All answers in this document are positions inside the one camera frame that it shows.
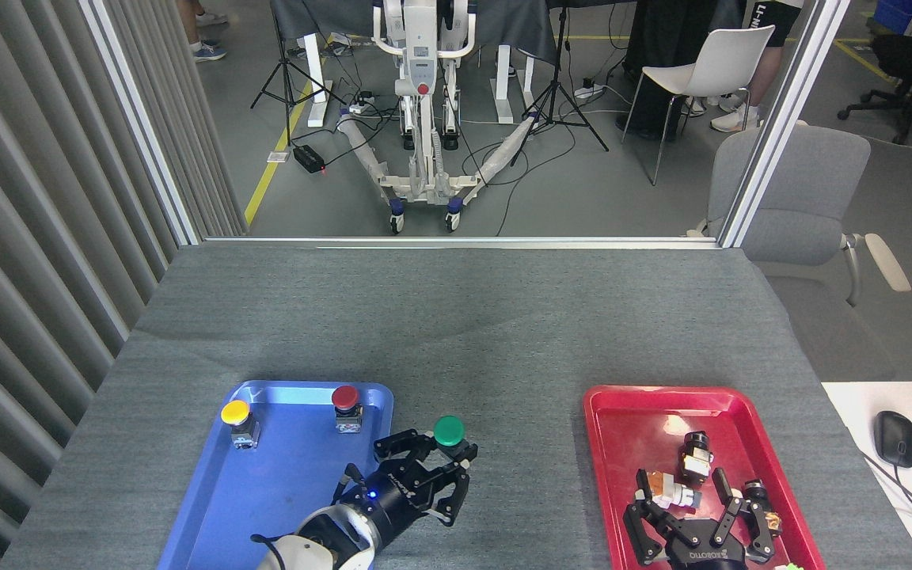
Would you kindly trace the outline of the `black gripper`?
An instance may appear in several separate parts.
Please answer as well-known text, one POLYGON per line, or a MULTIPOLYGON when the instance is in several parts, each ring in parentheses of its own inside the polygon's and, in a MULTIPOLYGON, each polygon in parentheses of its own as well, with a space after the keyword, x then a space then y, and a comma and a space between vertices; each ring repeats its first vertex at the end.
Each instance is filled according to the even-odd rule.
POLYGON ((695 547, 677 535, 681 520, 652 501, 651 491, 636 491, 636 498, 624 512, 624 523, 641 566, 666 561, 671 569, 742 569, 741 542, 730 534, 735 517, 744 520, 750 533, 746 556, 757 563, 765 563, 774 556, 777 513, 762 480, 750 480, 739 491, 730 486, 723 469, 714 469, 712 479, 725 509, 712 535, 700 538, 695 547), (665 545, 649 537, 644 522, 651 523, 665 538, 665 545))
POLYGON ((451 462, 427 470, 420 463, 382 463, 363 477, 357 465, 348 463, 344 475, 352 485, 343 493, 343 503, 365 519, 376 547, 387 547, 420 517, 433 515, 452 527, 469 490, 469 465, 477 458, 478 445, 435 445, 435 438, 417 430, 405 430, 375 441, 378 461, 406 452, 409 461, 423 461, 438 450, 451 462), (454 485, 452 494, 435 498, 438 491, 454 485))

